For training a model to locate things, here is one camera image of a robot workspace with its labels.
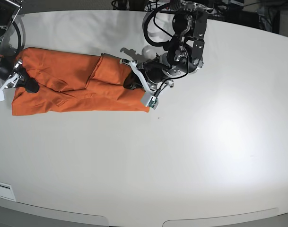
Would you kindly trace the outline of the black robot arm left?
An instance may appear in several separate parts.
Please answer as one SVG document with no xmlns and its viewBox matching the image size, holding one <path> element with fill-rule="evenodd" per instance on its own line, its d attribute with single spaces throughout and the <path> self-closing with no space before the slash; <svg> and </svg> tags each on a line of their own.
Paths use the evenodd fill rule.
<svg viewBox="0 0 288 227">
<path fill-rule="evenodd" d="M 203 66 L 204 35 L 207 28 L 208 11 L 214 8 L 213 0 L 172 0 L 156 7 L 143 24 L 145 40 L 165 51 L 152 60 L 137 64 L 138 69 L 151 90 L 163 90 Z M 168 9 L 174 13 L 170 40 L 155 42 L 148 35 L 148 26 L 155 22 L 160 11 Z"/>
</svg>

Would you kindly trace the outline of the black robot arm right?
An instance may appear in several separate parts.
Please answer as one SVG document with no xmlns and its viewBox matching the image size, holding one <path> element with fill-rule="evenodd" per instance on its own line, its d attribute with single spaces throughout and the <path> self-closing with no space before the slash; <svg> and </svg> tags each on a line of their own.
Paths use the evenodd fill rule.
<svg viewBox="0 0 288 227">
<path fill-rule="evenodd" d="M 0 0 L 0 46 L 11 26 L 17 33 L 15 53 L 13 55 L 0 53 L 0 81 L 4 82 L 5 89 L 23 87 L 28 93 L 36 93 L 39 91 L 37 81 L 29 76 L 22 66 L 22 60 L 16 59 L 22 51 L 22 36 L 15 19 L 22 9 L 22 5 L 22 0 Z"/>
</svg>

